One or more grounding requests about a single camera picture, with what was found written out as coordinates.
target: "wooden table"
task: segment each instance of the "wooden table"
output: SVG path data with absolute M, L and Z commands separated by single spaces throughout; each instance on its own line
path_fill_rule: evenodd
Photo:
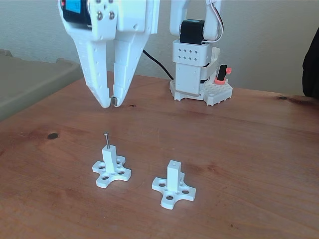
M 107 189 L 104 131 L 132 169 Z M 151 184 L 171 159 L 196 198 L 167 210 Z M 319 103 L 234 89 L 208 107 L 135 76 L 103 109 L 80 80 L 0 123 L 0 177 L 1 239 L 319 238 Z

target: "white lego baseplate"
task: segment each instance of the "white lego baseplate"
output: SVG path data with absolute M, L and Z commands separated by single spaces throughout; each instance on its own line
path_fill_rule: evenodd
M 196 189 L 184 183 L 185 174 L 180 171 L 181 163 L 171 160 L 167 166 L 167 179 L 155 178 L 152 189 L 163 194 L 161 206 L 173 209 L 178 200 L 194 201 Z
M 225 101 L 231 98 L 233 93 L 233 88 L 228 84 L 226 80 L 224 85 L 215 84 L 213 80 L 206 81 L 201 84 L 199 96 L 191 96 L 180 93 L 175 88 L 175 80 L 171 80 L 169 83 L 169 89 L 174 97 L 174 100 L 182 100 L 185 98 L 205 101 L 208 106 L 213 106 L 214 104 Z

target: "black cable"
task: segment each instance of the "black cable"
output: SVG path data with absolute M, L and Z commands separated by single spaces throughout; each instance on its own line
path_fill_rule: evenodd
M 171 74 L 168 72 L 168 70 L 165 68 L 165 66 L 163 66 L 157 59 L 155 59 L 154 57 L 152 57 L 149 53 L 147 53 L 145 50 L 143 50 L 143 53 L 149 57 L 152 61 L 156 62 L 165 72 L 166 74 L 171 78 L 171 80 L 174 80 L 173 76 L 171 76 Z

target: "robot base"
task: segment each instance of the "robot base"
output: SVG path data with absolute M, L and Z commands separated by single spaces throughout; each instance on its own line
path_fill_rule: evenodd
M 226 80 L 224 85 L 215 84 L 212 80 L 206 81 L 201 84 L 199 96 L 191 96 L 178 92 L 175 87 L 175 80 L 171 80 L 169 83 L 169 89 L 174 97 L 174 100 L 180 101 L 181 99 L 188 98 L 194 100 L 205 101 L 208 106 L 225 101 L 231 98 L 233 88 L 228 84 Z

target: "wire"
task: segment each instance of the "wire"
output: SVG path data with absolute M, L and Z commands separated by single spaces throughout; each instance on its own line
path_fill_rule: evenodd
M 214 43 L 214 42 L 219 41 L 221 39 L 221 37 L 223 36 L 224 30 L 225 30 L 223 20 L 221 19 L 221 16 L 220 16 L 218 10 L 216 9 L 215 5 L 212 3 L 211 0 L 209 2 L 210 2 L 211 9 L 213 10 L 213 12 L 215 13 L 215 15 L 217 17 L 217 21 L 219 24 L 218 29 L 221 28 L 221 33 L 215 40 L 203 40 L 202 41 L 203 43 Z
M 165 72 L 166 74 L 170 77 L 171 80 L 174 80 L 173 76 L 171 76 L 171 74 L 168 72 L 168 70 L 165 68 L 165 66 L 163 66 L 161 64 L 161 62 L 159 62 L 157 59 L 155 59 L 154 57 L 152 57 L 149 53 L 147 53 L 145 50 L 143 50 L 143 53 L 149 57 L 152 61 L 154 61 L 155 63 L 157 63 Z

